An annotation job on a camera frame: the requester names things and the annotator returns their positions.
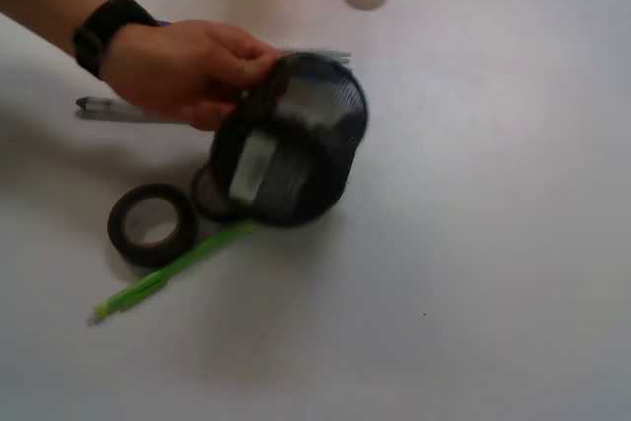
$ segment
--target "mesh cup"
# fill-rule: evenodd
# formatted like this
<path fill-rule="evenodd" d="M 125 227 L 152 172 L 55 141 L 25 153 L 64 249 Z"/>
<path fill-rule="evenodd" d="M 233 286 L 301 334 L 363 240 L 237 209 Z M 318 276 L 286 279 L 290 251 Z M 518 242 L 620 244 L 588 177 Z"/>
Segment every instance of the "mesh cup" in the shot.
<path fill-rule="evenodd" d="M 208 167 L 243 215 L 309 222 L 344 192 L 368 123 L 352 73 L 311 53 L 285 56 L 223 123 Z"/>

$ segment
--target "marker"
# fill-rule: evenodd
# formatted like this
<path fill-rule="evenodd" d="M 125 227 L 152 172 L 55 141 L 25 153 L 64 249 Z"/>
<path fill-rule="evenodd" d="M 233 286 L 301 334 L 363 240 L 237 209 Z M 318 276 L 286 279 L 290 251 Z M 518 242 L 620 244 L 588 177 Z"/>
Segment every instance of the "marker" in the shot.
<path fill-rule="evenodd" d="M 80 98 L 76 104 L 82 109 L 80 118 L 89 120 L 107 120 L 110 122 L 143 122 L 143 123 L 186 123 L 172 120 L 154 113 L 145 112 L 142 108 L 121 99 Z"/>

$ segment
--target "white surface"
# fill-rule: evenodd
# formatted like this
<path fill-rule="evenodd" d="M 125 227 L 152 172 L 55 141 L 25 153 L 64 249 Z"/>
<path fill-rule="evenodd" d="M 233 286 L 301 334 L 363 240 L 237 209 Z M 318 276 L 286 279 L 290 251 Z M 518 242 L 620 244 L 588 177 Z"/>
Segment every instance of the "white surface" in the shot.
<path fill-rule="evenodd" d="M 138 1 L 351 50 L 368 134 L 325 219 L 89 328 L 109 209 L 210 136 L 75 119 L 106 87 L 0 19 L 2 419 L 629 418 L 631 0 Z"/>

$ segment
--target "watch strap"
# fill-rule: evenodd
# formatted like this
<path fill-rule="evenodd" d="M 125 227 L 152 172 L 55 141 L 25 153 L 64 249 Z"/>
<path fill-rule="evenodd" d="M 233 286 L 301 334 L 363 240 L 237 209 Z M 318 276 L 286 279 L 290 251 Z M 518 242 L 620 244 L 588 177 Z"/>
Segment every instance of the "watch strap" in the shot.
<path fill-rule="evenodd" d="M 99 77 L 101 60 L 118 30 L 127 24 L 157 25 L 156 20 L 134 0 L 108 0 L 102 4 L 73 37 L 77 63 Z"/>

